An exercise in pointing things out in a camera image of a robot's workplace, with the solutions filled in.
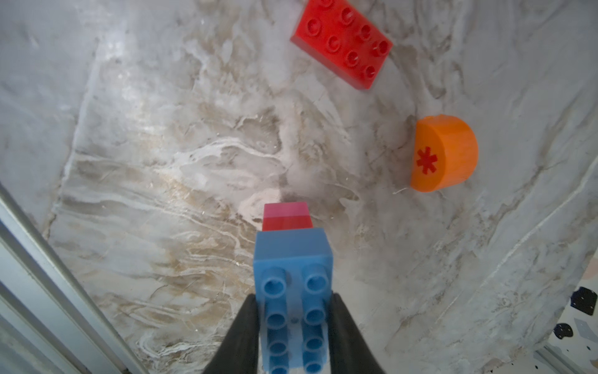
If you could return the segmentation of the pink square lego brick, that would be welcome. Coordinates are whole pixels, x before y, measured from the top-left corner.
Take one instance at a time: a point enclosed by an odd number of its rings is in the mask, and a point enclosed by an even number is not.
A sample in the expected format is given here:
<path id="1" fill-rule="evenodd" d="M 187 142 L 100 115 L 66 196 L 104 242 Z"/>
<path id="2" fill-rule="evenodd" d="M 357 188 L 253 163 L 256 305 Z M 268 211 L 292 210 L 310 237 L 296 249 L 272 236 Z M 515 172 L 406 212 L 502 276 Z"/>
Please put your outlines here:
<path id="1" fill-rule="evenodd" d="M 264 206 L 263 217 L 265 219 L 309 216 L 310 213 L 306 202 L 275 203 Z"/>

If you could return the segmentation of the red square lego brick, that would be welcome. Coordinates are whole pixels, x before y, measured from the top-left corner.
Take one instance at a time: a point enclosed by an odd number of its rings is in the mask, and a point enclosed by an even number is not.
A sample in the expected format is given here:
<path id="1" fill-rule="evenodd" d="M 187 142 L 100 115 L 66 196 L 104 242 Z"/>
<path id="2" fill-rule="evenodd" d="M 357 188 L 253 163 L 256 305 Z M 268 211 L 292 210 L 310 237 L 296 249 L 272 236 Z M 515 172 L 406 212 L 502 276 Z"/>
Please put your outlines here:
<path id="1" fill-rule="evenodd" d="M 263 221 L 263 231 L 286 231 L 313 228 L 310 216 L 271 217 Z"/>

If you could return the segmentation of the light blue long lego brick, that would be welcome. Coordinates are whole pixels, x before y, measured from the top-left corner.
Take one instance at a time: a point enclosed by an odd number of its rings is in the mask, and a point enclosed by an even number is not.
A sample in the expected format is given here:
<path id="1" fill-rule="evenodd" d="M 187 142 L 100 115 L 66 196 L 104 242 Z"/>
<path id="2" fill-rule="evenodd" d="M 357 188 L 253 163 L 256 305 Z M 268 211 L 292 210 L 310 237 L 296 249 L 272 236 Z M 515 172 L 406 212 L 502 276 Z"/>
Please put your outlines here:
<path id="1" fill-rule="evenodd" d="M 253 260 L 263 369 L 319 373 L 328 359 L 333 252 L 320 228 L 259 232 Z"/>

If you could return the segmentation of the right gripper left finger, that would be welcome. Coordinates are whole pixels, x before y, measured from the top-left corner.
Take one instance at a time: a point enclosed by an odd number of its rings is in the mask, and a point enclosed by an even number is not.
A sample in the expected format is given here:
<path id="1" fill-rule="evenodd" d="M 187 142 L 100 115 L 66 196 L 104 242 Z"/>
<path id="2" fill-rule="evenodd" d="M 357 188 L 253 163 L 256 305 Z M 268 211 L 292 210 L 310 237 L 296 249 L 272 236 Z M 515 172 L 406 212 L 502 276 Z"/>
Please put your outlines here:
<path id="1" fill-rule="evenodd" d="M 259 307 L 255 295 L 250 294 L 203 373 L 256 374 L 258 362 Z"/>

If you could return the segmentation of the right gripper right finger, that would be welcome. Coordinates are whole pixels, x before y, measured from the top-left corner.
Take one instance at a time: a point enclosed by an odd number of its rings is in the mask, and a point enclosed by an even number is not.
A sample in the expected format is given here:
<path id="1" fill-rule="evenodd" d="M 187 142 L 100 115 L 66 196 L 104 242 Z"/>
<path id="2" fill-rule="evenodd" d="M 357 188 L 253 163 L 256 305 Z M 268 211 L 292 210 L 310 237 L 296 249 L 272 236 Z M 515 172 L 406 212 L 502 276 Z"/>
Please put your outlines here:
<path id="1" fill-rule="evenodd" d="M 385 373 L 338 293 L 331 296 L 327 323 L 331 374 Z"/>

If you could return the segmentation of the red long lego brick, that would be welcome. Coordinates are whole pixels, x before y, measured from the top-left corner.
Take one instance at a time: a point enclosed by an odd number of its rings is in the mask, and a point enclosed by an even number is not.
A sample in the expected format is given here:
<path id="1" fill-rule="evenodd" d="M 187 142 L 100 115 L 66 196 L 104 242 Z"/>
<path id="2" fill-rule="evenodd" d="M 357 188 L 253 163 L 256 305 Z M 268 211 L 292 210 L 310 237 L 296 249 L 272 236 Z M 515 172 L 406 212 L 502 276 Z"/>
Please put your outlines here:
<path id="1" fill-rule="evenodd" d="M 375 82 L 392 42 L 349 2 L 311 0 L 291 41 L 358 90 Z"/>

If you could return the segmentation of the orange round lego piece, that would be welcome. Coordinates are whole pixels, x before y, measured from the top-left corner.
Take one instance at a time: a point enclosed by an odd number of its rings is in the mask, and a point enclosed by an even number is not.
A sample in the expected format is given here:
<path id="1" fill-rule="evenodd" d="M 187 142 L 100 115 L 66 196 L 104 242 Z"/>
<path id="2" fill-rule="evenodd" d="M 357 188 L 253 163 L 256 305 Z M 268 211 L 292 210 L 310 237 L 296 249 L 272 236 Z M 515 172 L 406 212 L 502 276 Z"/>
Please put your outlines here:
<path id="1" fill-rule="evenodd" d="M 431 193 L 465 182 L 474 173 L 479 149 L 462 119 L 435 115 L 417 121 L 411 188 Z"/>

